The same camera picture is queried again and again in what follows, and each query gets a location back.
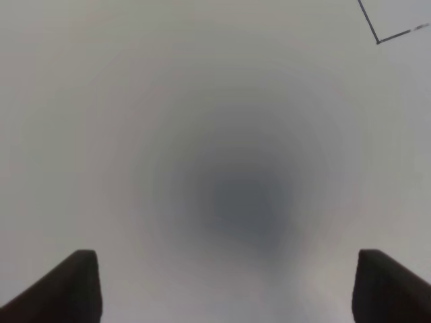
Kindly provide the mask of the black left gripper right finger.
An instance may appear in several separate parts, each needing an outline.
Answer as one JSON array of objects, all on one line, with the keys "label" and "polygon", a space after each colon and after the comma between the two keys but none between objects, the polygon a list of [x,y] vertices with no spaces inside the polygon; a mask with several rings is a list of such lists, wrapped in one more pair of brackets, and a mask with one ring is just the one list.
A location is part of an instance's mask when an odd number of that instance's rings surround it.
[{"label": "black left gripper right finger", "polygon": [[352,314],[356,323],[429,323],[430,284],[380,250],[361,250]]}]

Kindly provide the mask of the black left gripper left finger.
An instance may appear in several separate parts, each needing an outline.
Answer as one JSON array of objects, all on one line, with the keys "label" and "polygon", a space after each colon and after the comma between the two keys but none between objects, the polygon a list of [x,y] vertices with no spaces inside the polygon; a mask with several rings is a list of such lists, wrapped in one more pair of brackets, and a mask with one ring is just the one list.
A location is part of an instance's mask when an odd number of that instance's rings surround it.
[{"label": "black left gripper left finger", "polygon": [[100,322],[97,253],[77,250],[1,307],[2,322]]}]

